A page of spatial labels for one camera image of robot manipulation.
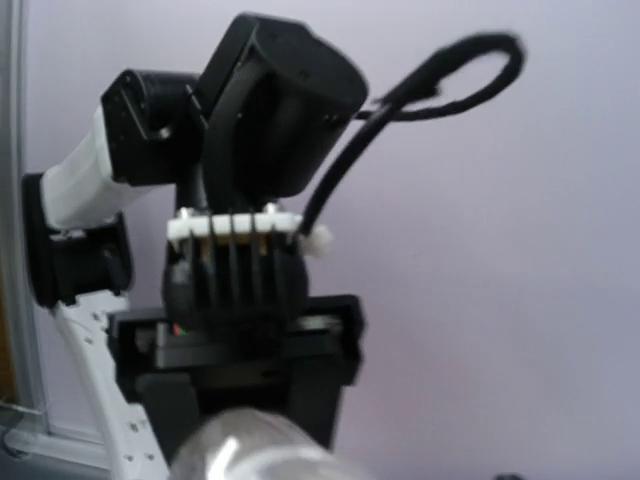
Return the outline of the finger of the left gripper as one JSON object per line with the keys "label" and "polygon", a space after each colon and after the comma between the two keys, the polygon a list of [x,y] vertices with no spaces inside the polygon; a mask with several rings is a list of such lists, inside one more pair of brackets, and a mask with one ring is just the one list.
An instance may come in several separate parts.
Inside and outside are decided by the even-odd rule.
{"label": "finger of the left gripper", "polygon": [[323,447],[332,448],[342,382],[332,368],[296,365],[289,384],[289,419]]}
{"label": "finger of the left gripper", "polygon": [[149,374],[136,382],[161,450],[178,450],[197,428],[200,409],[188,374]]}

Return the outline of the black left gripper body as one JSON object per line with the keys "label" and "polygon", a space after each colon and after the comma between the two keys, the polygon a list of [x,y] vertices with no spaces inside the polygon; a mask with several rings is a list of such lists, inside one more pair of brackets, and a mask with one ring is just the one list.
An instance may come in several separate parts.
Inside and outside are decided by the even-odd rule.
{"label": "black left gripper body", "polygon": [[355,295],[312,297],[296,321],[221,324],[211,333],[174,333],[162,308],[109,316],[108,349],[119,382],[143,374],[195,371],[264,361],[325,360],[340,384],[355,383],[362,363],[363,309]]}

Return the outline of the clear bottle blue label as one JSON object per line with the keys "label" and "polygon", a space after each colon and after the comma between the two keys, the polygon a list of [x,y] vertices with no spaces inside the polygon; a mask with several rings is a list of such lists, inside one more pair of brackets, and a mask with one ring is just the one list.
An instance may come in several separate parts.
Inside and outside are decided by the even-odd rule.
{"label": "clear bottle blue label", "polygon": [[178,449],[170,479],[356,479],[358,472],[285,417],[252,408],[207,420]]}

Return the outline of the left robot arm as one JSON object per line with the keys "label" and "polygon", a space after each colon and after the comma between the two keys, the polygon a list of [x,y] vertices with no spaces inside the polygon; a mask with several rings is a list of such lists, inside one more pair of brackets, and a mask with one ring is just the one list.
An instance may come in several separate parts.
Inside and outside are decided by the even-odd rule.
{"label": "left robot arm", "polygon": [[353,295],[313,297],[281,200],[300,193],[367,85],[304,24],[237,16],[200,74],[123,71],[60,164],[22,179],[29,280],[78,365],[115,479],[163,479],[227,408],[331,446],[362,362]]}

